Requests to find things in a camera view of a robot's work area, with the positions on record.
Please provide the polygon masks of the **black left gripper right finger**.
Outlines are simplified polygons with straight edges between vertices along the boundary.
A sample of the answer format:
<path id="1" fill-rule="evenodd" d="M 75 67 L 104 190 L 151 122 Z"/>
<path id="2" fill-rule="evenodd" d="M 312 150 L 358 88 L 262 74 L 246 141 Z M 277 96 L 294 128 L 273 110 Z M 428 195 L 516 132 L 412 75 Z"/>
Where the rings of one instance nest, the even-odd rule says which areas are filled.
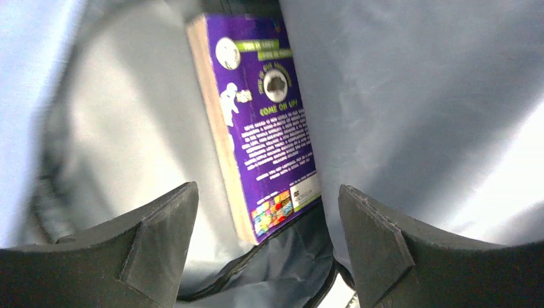
<path id="1" fill-rule="evenodd" d="M 361 307 L 542 307 L 543 243 L 444 231 L 349 185 L 339 212 Z"/>

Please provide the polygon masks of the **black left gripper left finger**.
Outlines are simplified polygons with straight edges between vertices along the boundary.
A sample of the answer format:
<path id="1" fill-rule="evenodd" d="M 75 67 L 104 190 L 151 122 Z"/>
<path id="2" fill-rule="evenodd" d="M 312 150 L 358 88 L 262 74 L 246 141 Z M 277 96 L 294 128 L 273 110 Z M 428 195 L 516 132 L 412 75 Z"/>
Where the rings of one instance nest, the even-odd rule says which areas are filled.
<path id="1" fill-rule="evenodd" d="M 1 306 L 173 307 L 198 200 L 187 182 L 55 244 L 1 250 Z"/>

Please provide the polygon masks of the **blue grey student backpack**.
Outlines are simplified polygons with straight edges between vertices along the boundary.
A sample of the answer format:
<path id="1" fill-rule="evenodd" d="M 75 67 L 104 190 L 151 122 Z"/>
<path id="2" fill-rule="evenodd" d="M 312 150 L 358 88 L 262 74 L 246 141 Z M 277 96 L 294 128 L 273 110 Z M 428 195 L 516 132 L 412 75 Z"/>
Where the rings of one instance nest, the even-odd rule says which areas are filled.
<path id="1" fill-rule="evenodd" d="M 321 197 L 237 235 L 187 26 L 283 20 Z M 57 240 L 187 183 L 173 307 L 361 307 L 349 185 L 487 243 L 543 243 L 542 1 L 2 1 L 1 250 Z"/>

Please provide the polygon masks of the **colourful treehouse paperback book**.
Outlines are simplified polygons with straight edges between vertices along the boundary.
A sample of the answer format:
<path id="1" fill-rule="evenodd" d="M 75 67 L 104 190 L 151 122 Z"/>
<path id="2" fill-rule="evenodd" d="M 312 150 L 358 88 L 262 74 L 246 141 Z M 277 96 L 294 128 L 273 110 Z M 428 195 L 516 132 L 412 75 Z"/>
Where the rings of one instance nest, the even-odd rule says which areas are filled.
<path id="1" fill-rule="evenodd" d="M 285 24 L 205 13 L 187 35 L 237 235 L 259 244 L 321 197 Z"/>

